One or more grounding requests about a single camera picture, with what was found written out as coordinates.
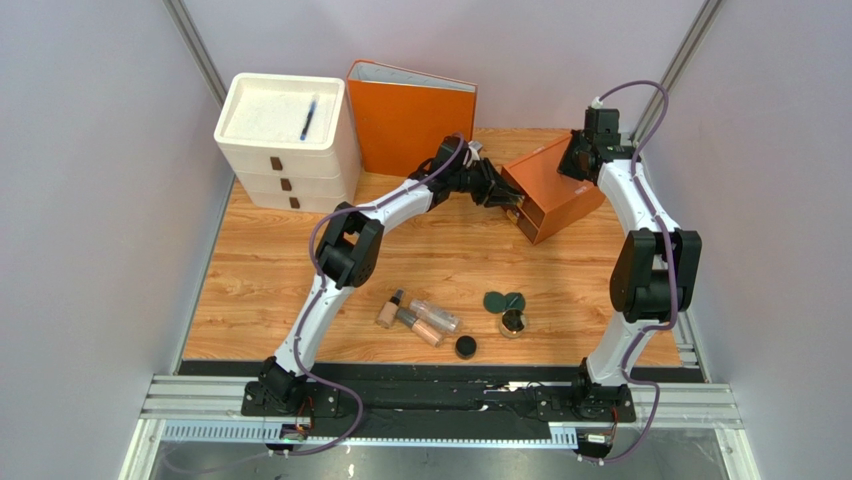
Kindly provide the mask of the orange drawer cabinet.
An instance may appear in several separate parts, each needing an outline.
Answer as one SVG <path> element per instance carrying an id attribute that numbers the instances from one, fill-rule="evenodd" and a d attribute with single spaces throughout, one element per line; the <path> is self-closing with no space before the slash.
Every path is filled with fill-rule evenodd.
<path id="1" fill-rule="evenodd" d="M 572 135 L 552 142 L 501 167 L 501 177 L 523 194 L 504 211 L 520 232 L 538 245 L 599 208 L 604 194 L 591 182 L 558 172 Z"/>

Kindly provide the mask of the gold cream jar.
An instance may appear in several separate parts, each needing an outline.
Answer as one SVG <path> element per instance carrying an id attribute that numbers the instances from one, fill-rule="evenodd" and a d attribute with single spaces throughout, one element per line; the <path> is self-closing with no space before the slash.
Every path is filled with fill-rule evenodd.
<path id="1" fill-rule="evenodd" d="M 525 331 L 527 318 L 522 310 L 509 309 L 502 314 L 498 327 L 504 337 L 516 339 Z"/>

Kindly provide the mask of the clear tube bottle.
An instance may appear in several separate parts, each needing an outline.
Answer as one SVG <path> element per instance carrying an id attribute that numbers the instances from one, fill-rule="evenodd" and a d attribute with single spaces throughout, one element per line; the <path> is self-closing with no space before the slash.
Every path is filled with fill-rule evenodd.
<path id="1" fill-rule="evenodd" d="M 446 333 L 456 333 L 461 326 L 461 320 L 442 307 L 422 299 L 412 299 L 409 308 L 418 319 Z"/>

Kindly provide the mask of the pink foundation bottle grey cap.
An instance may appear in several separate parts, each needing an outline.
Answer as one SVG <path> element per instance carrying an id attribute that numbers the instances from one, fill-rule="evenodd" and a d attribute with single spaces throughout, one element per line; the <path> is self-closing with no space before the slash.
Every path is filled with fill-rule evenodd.
<path id="1" fill-rule="evenodd" d="M 437 348 L 443 342 L 443 334 L 424 320 L 418 318 L 412 310 L 406 307 L 399 307 L 395 317 L 428 345 Z"/>

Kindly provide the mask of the black round jar lid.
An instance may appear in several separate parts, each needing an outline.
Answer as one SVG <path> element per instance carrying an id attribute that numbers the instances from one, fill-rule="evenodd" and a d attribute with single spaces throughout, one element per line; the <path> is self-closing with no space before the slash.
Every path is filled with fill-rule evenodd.
<path id="1" fill-rule="evenodd" d="M 454 344 L 455 355 L 461 360 L 471 359 L 477 352 L 477 341 L 469 335 L 460 336 Z"/>

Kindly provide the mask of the beige foundation bottle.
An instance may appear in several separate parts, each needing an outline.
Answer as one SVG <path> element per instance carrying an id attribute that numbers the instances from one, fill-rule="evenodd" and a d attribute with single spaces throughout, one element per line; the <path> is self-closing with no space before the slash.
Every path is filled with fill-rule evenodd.
<path id="1" fill-rule="evenodd" d="M 387 302 L 380 308 L 376 317 L 376 324 L 384 329 L 390 329 L 395 320 L 400 303 L 405 295 L 404 289 L 397 289 Z"/>

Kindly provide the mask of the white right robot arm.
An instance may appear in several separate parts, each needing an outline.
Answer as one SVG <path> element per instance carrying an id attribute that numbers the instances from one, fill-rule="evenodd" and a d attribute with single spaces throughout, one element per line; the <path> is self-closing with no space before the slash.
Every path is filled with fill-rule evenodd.
<path id="1" fill-rule="evenodd" d="M 625 234 L 609 282 L 613 317 L 572 383 L 571 410 L 587 420 L 625 406 L 644 347 L 691 303 L 702 250 L 700 235 L 681 229 L 662 208 L 637 149 L 621 142 L 619 119 L 616 109 L 589 106 L 557 167 L 563 176 L 592 182 Z"/>

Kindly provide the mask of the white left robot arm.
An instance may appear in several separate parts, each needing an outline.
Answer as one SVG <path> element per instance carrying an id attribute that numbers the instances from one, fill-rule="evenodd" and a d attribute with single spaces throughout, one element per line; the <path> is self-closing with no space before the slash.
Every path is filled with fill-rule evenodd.
<path id="1" fill-rule="evenodd" d="M 443 139 L 400 186 L 377 200 L 339 204 L 313 228 L 309 239 L 315 276 L 305 304 L 286 339 L 247 383 L 245 416 L 289 416 L 307 405 L 307 383 L 319 347 L 338 312 L 373 274 L 383 239 L 406 221 L 425 214 L 453 193 L 466 193 L 484 208 L 513 206 L 523 194 L 479 157 L 462 135 Z"/>

